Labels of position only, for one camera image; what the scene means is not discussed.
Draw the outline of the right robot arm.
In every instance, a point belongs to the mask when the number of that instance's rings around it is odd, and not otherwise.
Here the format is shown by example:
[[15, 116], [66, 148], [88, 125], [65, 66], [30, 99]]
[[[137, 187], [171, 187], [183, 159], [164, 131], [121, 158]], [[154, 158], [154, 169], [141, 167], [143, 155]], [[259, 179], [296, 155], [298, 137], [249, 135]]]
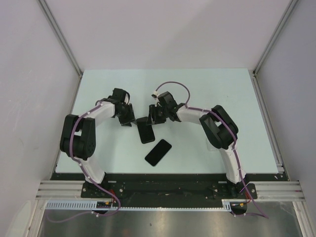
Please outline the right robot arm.
[[239, 173], [237, 159], [233, 157], [233, 145], [237, 141], [238, 127], [226, 110], [220, 105], [207, 110], [188, 107], [184, 103], [172, 109], [161, 105], [149, 106], [148, 124], [165, 123], [167, 119], [202, 126], [208, 142], [221, 153], [226, 177], [231, 182], [228, 185], [229, 195], [233, 198], [241, 197], [246, 190], [241, 182], [245, 173], [243, 171]]

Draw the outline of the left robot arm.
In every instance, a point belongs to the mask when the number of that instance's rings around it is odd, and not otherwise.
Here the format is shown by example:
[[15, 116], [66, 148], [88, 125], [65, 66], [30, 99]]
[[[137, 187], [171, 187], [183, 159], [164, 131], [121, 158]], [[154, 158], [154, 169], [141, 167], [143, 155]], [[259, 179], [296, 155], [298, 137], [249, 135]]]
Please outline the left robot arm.
[[103, 182], [106, 172], [94, 155], [96, 128], [110, 118], [118, 118], [122, 126], [131, 126], [135, 121], [132, 104], [105, 99], [80, 116], [68, 114], [60, 140], [60, 150], [79, 165], [86, 181], [93, 183], [92, 192], [100, 198], [108, 194], [109, 185]]

